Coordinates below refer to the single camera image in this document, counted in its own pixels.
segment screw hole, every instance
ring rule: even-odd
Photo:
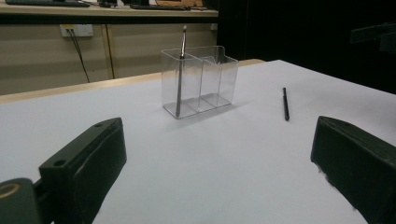
[[[61,161],[56,161],[55,163],[53,163],[54,166],[62,166],[63,164],[65,164],[66,161],[65,160],[61,160]]]

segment power cord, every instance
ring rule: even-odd
[[[69,33],[70,37],[73,40],[73,44],[75,45],[75,48],[77,50],[79,60],[81,61],[82,68],[84,69],[85,77],[87,78],[88,83],[90,83],[90,78],[88,77],[87,70],[85,69],[84,61],[82,60],[82,54],[81,54],[81,49],[79,48],[76,34],[74,33],[73,29],[66,29],[67,33]]]

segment electrical outlet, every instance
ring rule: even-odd
[[[63,37],[70,37],[67,30],[73,30],[75,36],[93,36],[91,24],[61,24],[60,26]]]

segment transparent acrylic box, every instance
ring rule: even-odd
[[[222,46],[162,50],[163,108],[182,119],[233,100],[238,61]]]

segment pen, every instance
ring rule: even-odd
[[[288,96],[286,95],[286,88],[283,88],[283,106],[285,109],[285,120],[289,121],[289,107],[288,107]]]
[[[178,65],[178,83],[177,83],[177,101],[176,101],[176,117],[180,116],[180,104],[181,104],[181,78],[183,74],[183,60],[186,51],[186,29],[185,25],[183,28],[183,39],[181,40],[181,52],[180,52],[180,62]]]

